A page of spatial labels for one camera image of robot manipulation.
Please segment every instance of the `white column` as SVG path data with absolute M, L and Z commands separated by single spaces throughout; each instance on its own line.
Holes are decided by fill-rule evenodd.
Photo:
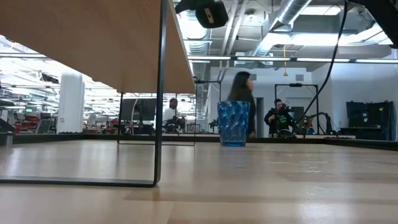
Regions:
M 57 133 L 83 131 L 85 83 L 83 75 L 65 72 L 61 76 Z

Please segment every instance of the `person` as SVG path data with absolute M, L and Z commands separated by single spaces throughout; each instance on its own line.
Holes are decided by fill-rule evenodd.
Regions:
M 163 122 L 173 119 L 173 117 L 177 115 L 177 106 L 178 100 L 176 98 L 172 98 L 169 102 L 169 108 L 167 108 L 163 113 Z
M 254 103 L 254 98 L 252 95 L 253 89 L 254 84 L 253 81 L 250 80 L 250 73 L 238 72 L 235 75 L 235 79 L 231 88 L 231 93 L 228 97 L 228 100 L 247 101 L 250 103 L 248 124 L 249 138 L 256 137 L 256 132 L 254 130 L 254 116 L 256 115 L 256 105 Z
M 271 108 L 264 118 L 264 121 L 269 126 L 269 138 L 277 137 L 281 129 L 289 129 L 289 126 L 294 126 L 294 120 L 288 111 L 285 110 L 286 105 L 284 102 L 281 99 L 276 99 L 274 103 L 276 104 L 276 109 Z
M 169 108 L 167 108 L 163 113 L 163 123 L 173 123 L 176 124 L 177 127 L 185 132 L 185 118 L 177 118 L 178 111 L 178 100 L 176 98 L 172 98 L 169 102 Z

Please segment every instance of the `black jacket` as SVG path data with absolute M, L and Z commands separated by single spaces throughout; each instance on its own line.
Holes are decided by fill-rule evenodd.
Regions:
M 253 95 L 250 90 L 243 90 L 238 93 L 235 99 L 229 100 L 237 100 L 237 101 L 247 101 L 250 103 L 250 112 L 249 112 L 249 125 L 248 125 L 248 133 L 255 132 L 254 126 L 254 116 L 256 115 L 256 104 L 254 102 Z
M 269 122 L 268 119 L 272 115 L 275 115 L 275 119 Z M 271 108 L 271 110 L 268 111 L 266 117 L 264 118 L 264 121 L 269 126 L 269 134 L 275 134 L 278 133 L 277 131 L 281 129 L 288 129 L 289 126 L 291 127 L 294 126 L 294 120 L 291 117 L 291 115 L 289 115 L 288 112 L 276 113 L 275 108 Z

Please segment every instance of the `white wall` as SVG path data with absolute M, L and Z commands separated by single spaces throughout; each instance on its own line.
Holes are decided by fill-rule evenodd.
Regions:
M 312 73 L 314 83 L 321 85 L 326 77 L 329 64 Z M 331 80 L 320 95 L 320 111 L 331 114 L 334 123 L 348 126 L 346 102 L 394 102 L 394 124 L 397 119 L 398 73 L 397 65 L 386 64 L 343 64 L 333 66 Z

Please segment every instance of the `dark hair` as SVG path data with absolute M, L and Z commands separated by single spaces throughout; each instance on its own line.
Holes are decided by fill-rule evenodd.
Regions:
M 235 75 L 234 82 L 232 84 L 231 93 L 229 93 L 229 100 L 236 100 L 242 91 L 248 90 L 246 82 L 250 78 L 249 72 L 238 72 Z

